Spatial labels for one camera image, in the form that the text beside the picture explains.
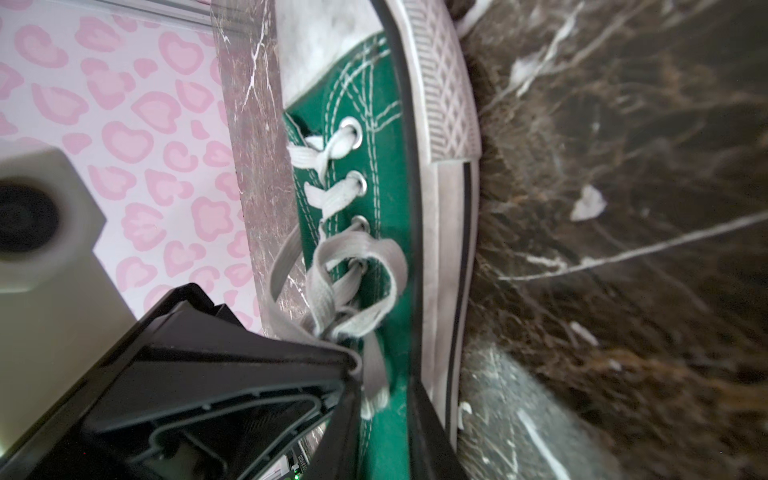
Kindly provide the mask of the green canvas sneaker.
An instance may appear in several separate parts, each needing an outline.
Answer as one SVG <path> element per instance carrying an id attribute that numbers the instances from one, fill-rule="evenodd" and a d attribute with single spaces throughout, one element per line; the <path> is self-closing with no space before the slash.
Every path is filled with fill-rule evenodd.
<path id="1" fill-rule="evenodd" d="M 371 234 L 403 250 L 407 283 L 376 331 L 390 400 L 361 417 L 356 479 L 411 479 L 407 390 L 423 385 L 455 451 L 458 377 L 476 247 L 481 138 L 457 29 L 441 1 L 280 1 L 275 6 L 287 151 L 329 138 L 343 119 L 362 145 L 331 163 L 328 181 L 352 170 L 368 182 L 327 227 L 361 215 Z M 300 204 L 312 171 L 292 167 L 303 252 L 280 307 L 307 311 L 305 277 L 316 242 Z"/>

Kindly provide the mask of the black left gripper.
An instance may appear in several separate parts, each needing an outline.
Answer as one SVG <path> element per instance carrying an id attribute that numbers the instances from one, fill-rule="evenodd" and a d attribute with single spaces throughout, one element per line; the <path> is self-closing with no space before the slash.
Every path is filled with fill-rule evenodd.
<path id="1" fill-rule="evenodd" d="M 4 479 L 257 479 L 328 420 L 349 355 L 166 293 L 1 461 Z"/>

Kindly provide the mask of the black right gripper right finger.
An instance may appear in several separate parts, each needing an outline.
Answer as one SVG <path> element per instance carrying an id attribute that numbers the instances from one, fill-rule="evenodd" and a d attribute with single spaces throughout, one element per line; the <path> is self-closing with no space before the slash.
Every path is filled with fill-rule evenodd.
<path id="1" fill-rule="evenodd" d="M 410 478 L 468 480 L 422 383 L 411 377 L 407 390 Z"/>

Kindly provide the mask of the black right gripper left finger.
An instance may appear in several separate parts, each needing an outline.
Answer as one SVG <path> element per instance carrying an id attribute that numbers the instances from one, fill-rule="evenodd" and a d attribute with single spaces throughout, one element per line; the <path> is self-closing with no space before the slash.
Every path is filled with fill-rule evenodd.
<path id="1" fill-rule="evenodd" d="M 354 380 L 344 387 L 303 480 L 353 480 L 358 470 L 361 387 Z"/>

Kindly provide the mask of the white shoelace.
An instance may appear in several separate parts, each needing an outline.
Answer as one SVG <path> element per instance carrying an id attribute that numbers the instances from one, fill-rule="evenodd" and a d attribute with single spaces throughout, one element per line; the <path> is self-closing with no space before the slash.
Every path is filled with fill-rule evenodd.
<path id="1" fill-rule="evenodd" d="M 291 270 L 303 252 L 301 230 L 293 228 L 269 271 L 267 332 L 281 340 L 325 347 L 351 356 L 351 376 L 362 384 L 360 415 L 371 420 L 390 400 L 389 377 L 376 331 L 396 306 L 408 276 L 406 257 L 391 239 L 370 232 L 368 220 L 357 215 L 349 226 L 332 233 L 327 225 L 368 191 L 364 175 L 352 170 L 328 181 L 331 163 L 358 149 L 364 140 L 360 122 L 347 117 L 327 139 L 305 137 L 288 147 L 296 170 L 312 171 L 316 181 L 305 183 L 300 204 L 319 213 L 310 220 L 316 245 L 306 268 L 307 311 L 293 319 L 279 305 Z"/>

